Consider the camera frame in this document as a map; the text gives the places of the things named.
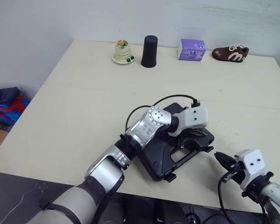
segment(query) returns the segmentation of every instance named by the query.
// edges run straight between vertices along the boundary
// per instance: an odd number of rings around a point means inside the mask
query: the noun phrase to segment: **purple box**
[[[206,47],[204,41],[181,39],[178,46],[178,59],[201,61],[205,51]]]

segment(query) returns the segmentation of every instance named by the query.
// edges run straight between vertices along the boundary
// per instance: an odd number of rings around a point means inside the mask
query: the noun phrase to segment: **white table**
[[[119,139],[129,112],[171,94],[189,94],[206,105],[210,153],[199,153],[171,183],[154,182],[138,159],[119,191],[219,207],[217,182],[225,173],[215,151],[233,156],[261,149],[271,179],[280,184],[280,68],[270,57],[249,55],[243,63],[177,60],[177,50],[158,48],[157,66],[140,65],[142,46],[132,46],[129,65],[111,61],[114,43],[75,40],[0,147],[0,172],[79,184],[89,165]],[[169,99],[161,106],[188,99]],[[131,122],[144,111],[133,115]],[[241,197],[239,186],[223,185],[226,208],[260,211]]]

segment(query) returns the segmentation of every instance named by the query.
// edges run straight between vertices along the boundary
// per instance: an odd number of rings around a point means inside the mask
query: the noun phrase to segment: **black cup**
[[[152,68],[157,64],[157,47],[158,38],[156,36],[146,36],[144,39],[143,56],[141,60],[142,66]]]

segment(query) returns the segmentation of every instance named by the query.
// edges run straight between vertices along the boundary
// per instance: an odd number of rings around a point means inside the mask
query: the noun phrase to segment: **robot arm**
[[[272,172],[265,174],[266,164],[259,150],[244,150],[235,159],[223,153],[215,153],[219,163],[226,168],[233,179],[254,202],[264,206],[269,214],[270,223],[280,224],[280,185],[271,183]]]
[[[131,160],[157,131],[166,130],[177,136],[183,129],[206,126],[205,106],[189,108],[182,113],[171,115],[157,106],[150,107],[89,167],[83,183],[65,191],[53,203],[44,203],[43,211],[28,224],[89,224],[103,198],[114,194],[122,184],[122,169],[130,166]]]

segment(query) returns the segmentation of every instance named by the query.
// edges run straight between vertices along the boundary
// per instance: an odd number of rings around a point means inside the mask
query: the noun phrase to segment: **toy shoe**
[[[242,62],[247,57],[248,52],[249,48],[237,44],[226,48],[216,48],[212,55],[219,61]]]

